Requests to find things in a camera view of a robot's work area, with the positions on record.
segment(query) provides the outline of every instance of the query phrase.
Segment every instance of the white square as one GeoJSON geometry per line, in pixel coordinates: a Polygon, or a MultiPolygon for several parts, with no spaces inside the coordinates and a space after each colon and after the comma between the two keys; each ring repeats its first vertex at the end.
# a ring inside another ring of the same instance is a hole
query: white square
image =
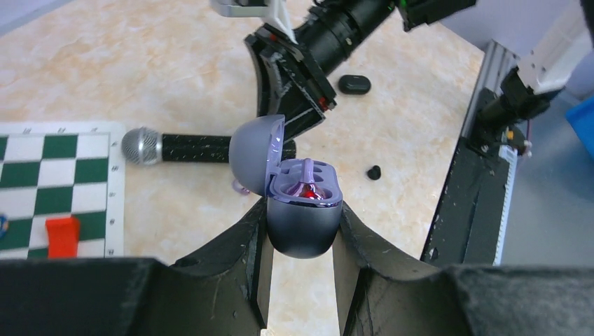
{"type": "Polygon", "coordinates": [[[78,243],[78,258],[101,257],[105,254],[105,239],[93,239],[78,243]]]}
{"type": "Polygon", "coordinates": [[[76,141],[76,157],[107,158],[109,136],[107,134],[81,134],[76,141]]]}
{"type": "Polygon", "coordinates": [[[0,213],[8,220],[31,218],[35,211],[37,188],[0,189],[0,213]]]}
{"type": "Polygon", "coordinates": [[[73,213],[105,210],[107,183],[75,184],[72,190],[73,213]]]}
{"type": "Polygon", "coordinates": [[[0,251],[0,259],[27,259],[28,255],[29,249],[26,247],[0,251]]]}
{"type": "Polygon", "coordinates": [[[4,162],[39,161],[43,154],[43,136],[9,136],[4,162]]]}
{"type": "Polygon", "coordinates": [[[29,235],[29,248],[39,249],[48,247],[48,230],[46,229],[47,217],[34,217],[31,223],[31,234],[29,235]]]}
{"type": "Polygon", "coordinates": [[[76,159],[42,160],[39,165],[38,187],[72,186],[76,159]]]}

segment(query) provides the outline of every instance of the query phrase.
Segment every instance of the marble table surface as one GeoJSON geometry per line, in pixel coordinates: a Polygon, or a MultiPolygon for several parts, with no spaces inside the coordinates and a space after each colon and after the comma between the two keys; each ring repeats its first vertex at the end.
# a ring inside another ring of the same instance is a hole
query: marble table surface
{"type": "MultiPolygon", "coordinates": [[[[308,0],[289,2],[294,25],[308,0]]],[[[373,230],[419,257],[483,53],[440,24],[386,21],[331,76],[363,74],[296,139],[299,158],[332,164],[345,200],[373,230]],[[379,181],[365,172],[382,167],[379,181]]],[[[231,135],[256,115],[243,38],[259,19],[218,16],[207,0],[76,0],[0,38],[0,121],[115,120],[161,132],[231,135]]],[[[201,247],[257,200],[224,164],[128,166],[125,253],[164,263],[201,247]]],[[[263,335],[337,335],[331,250],[275,253],[263,335]]]]}

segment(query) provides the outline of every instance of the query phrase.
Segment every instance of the earbud case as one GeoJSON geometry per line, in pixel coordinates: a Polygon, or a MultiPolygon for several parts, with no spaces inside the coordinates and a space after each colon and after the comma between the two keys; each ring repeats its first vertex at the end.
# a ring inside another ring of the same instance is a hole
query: earbud case
{"type": "Polygon", "coordinates": [[[315,160],[315,184],[326,197],[310,199],[286,193],[299,182],[303,161],[281,162],[283,141],[284,115],[246,122],[231,137],[229,165],[244,188],[268,198],[268,236],[275,249],[294,258],[314,258],[334,241],[343,194],[334,167],[315,160]]]}

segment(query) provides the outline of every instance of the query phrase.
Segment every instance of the green square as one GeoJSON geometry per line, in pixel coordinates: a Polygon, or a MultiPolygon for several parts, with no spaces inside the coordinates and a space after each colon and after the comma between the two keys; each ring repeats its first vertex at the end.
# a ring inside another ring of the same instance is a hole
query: green square
{"type": "Polygon", "coordinates": [[[48,135],[43,142],[44,159],[76,157],[76,135],[48,135]]]}
{"type": "Polygon", "coordinates": [[[8,137],[0,136],[0,161],[4,160],[4,153],[6,152],[6,142],[8,137]]]}
{"type": "Polygon", "coordinates": [[[70,212],[72,187],[39,188],[35,199],[35,216],[70,212]]]}
{"type": "Polygon", "coordinates": [[[0,238],[0,250],[21,249],[29,246],[33,218],[9,220],[8,230],[0,238]]]}
{"type": "Polygon", "coordinates": [[[77,160],[74,183],[96,183],[107,181],[107,159],[77,160]]]}
{"type": "Polygon", "coordinates": [[[39,178],[40,162],[5,163],[0,188],[34,187],[39,178]]]}
{"type": "Polygon", "coordinates": [[[81,233],[78,240],[105,238],[105,211],[89,213],[73,213],[72,216],[81,222],[81,233]]]}
{"type": "Polygon", "coordinates": [[[27,254],[27,258],[47,258],[48,257],[48,248],[35,248],[29,250],[29,254],[27,254]]]}

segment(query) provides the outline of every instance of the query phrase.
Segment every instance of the black microphone handle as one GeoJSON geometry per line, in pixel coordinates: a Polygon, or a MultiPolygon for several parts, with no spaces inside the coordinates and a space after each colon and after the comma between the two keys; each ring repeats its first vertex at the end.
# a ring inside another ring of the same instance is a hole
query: black microphone handle
{"type": "MultiPolygon", "coordinates": [[[[229,163],[230,136],[163,134],[164,162],[229,163]]],[[[297,155],[295,141],[283,145],[282,159],[297,155]]]]}

